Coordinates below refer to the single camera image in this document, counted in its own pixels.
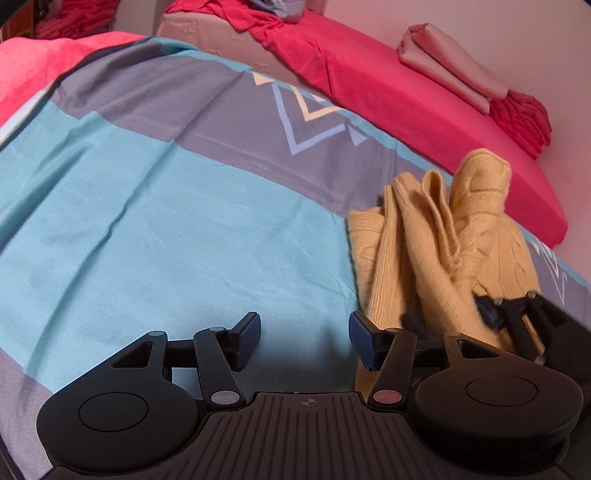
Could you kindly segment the tan cable knit cardigan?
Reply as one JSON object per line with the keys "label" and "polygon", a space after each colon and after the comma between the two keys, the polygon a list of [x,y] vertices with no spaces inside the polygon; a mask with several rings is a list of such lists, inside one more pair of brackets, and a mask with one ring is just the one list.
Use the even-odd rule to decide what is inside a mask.
{"label": "tan cable knit cardigan", "polygon": [[400,328],[406,314],[428,333],[463,333],[513,352],[506,330],[487,326],[475,296],[516,299],[539,290],[517,223],[504,212],[510,164],[486,149],[469,153],[452,183],[436,170],[404,172],[383,203],[346,219],[363,313]]}

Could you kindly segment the blue grey striped bedsheet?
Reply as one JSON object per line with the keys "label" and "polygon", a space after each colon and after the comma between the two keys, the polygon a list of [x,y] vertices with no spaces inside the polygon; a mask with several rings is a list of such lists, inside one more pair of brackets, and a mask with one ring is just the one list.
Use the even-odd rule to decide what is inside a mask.
{"label": "blue grey striped bedsheet", "polygon": [[[574,479],[583,392],[537,336],[530,358],[418,339],[408,399],[367,404],[346,219],[430,170],[456,174],[183,43],[103,48],[59,75],[1,126],[2,477]],[[507,213],[512,177],[532,291],[590,330],[589,285]],[[212,410],[193,336],[249,312],[246,404]]]}

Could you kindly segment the red ruffled pillow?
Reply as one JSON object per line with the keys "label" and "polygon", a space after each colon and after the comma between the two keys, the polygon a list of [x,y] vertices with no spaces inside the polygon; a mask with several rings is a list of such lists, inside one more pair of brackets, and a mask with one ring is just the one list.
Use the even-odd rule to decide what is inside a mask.
{"label": "red ruffled pillow", "polygon": [[505,98],[490,102],[490,115],[497,126],[534,161],[551,145],[549,114],[533,96],[509,90]]}

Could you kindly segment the red blanket on far bed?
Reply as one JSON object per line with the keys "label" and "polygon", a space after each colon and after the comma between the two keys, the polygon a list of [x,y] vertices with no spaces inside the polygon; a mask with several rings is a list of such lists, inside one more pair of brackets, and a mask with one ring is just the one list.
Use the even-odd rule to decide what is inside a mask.
{"label": "red blanket on far bed", "polygon": [[164,13],[215,15],[249,32],[332,103],[352,111],[453,173],[469,152],[487,148],[513,169],[506,211],[548,246],[560,244],[568,222],[549,180],[527,153],[484,115],[400,62],[398,52],[355,29],[305,10],[283,22],[245,1],[175,1]]}

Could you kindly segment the crumpled light blue cloth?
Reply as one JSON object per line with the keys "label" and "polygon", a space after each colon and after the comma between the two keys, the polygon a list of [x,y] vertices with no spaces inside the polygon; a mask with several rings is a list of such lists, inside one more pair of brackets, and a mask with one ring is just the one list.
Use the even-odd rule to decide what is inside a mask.
{"label": "crumpled light blue cloth", "polygon": [[304,0],[249,0],[249,5],[279,17],[283,22],[297,23],[304,16]]}

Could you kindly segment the pink bed cover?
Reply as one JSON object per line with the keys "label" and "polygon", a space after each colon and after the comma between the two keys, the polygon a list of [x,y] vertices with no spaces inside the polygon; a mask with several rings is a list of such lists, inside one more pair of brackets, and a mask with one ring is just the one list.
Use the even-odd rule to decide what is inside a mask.
{"label": "pink bed cover", "polygon": [[37,92],[52,84],[91,53],[144,36],[108,32],[82,39],[12,38],[1,44],[1,125]]}

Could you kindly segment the crimson ruffled cloth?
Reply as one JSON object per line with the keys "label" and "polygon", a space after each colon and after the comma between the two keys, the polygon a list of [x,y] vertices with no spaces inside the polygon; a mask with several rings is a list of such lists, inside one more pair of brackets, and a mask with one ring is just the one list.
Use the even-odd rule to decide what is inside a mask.
{"label": "crimson ruffled cloth", "polygon": [[36,27],[37,39],[80,39],[105,33],[112,26],[119,0],[61,1],[59,9]]}

